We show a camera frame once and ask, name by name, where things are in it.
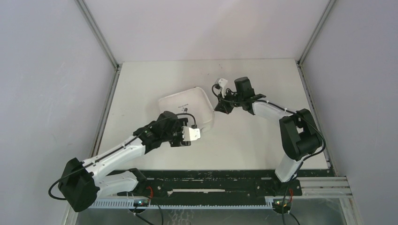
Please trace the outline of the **grey box lid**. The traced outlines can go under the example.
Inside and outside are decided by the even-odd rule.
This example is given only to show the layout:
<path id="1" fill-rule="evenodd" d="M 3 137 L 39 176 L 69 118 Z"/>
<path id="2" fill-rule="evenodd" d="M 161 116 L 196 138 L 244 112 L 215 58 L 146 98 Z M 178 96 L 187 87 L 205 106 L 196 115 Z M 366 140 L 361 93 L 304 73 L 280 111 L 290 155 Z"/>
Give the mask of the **grey box lid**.
<path id="1" fill-rule="evenodd" d="M 201 132 L 209 131 L 214 125 L 213 107 L 207 94 L 200 87 L 160 98 L 158 104 L 161 112 L 192 114 Z"/>

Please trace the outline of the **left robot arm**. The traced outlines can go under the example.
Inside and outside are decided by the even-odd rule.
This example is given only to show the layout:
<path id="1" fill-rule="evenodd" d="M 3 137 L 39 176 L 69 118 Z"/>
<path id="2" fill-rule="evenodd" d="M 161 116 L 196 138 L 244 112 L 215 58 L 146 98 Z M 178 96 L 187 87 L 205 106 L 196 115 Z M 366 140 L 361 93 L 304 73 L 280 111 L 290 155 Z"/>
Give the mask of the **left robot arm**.
<path id="1" fill-rule="evenodd" d="M 61 178 L 54 183 L 63 195 L 60 200 L 67 201 L 73 211 L 81 212 L 97 199 L 112 194 L 132 192 L 142 195 L 147 183 L 138 169 L 111 173 L 118 166 L 159 148 L 163 143 L 169 143 L 171 147 L 184 147 L 200 139 L 197 123 L 188 124 L 189 116 L 189 113 L 164 111 L 157 120 L 138 128 L 112 149 L 83 161 L 76 157 L 69 160 Z"/>

